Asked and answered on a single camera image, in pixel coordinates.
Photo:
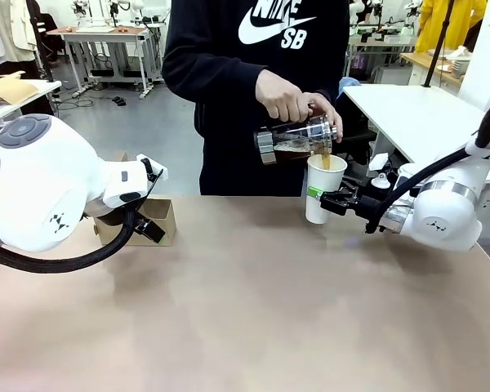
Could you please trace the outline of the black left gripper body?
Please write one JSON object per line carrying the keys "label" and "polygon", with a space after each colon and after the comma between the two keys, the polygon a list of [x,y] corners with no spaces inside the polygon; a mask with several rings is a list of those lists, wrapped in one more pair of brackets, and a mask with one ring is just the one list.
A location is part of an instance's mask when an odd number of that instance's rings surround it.
{"label": "black left gripper body", "polygon": [[147,218],[140,213],[142,199],[123,203],[120,207],[108,207],[102,198],[86,203],[83,215],[93,217],[108,226],[124,225],[128,221],[134,227],[147,226]]}

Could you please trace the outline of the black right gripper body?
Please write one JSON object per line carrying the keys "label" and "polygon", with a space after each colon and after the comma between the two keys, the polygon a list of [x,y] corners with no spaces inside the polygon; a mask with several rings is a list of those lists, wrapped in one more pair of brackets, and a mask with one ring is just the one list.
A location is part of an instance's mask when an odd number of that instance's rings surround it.
{"label": "black right gripper body", "polygon": [[381,203],[381,200],[377,200],[366,195],[357,196],[354,201],[354,213],[356,216],[363,218],[368,222],[379,222],[381,218],[377,218],[376,213]]}

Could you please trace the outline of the person left hand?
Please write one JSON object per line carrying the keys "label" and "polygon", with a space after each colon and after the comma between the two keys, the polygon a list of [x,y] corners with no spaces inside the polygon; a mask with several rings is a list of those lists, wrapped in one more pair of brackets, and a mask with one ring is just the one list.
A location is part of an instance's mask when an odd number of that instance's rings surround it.
{"label": "person left hand", "polygon": [[343,138],[343,121],[330,101],[319,93],[304,93],[308,106],[314,116],[326,115],[331,127],[336,128],[336,142],[341,143]]}

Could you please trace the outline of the person right hand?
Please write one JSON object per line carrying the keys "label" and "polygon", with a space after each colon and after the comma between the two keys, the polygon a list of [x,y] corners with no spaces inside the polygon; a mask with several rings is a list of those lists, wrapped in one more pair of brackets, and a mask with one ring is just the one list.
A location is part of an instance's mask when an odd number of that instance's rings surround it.
{"label": "person right hand", "polygon": [[256,100],[271,118],[282,122],[303,122],[311,114],[303,92],[267,69],[263,69],[256,80]]}

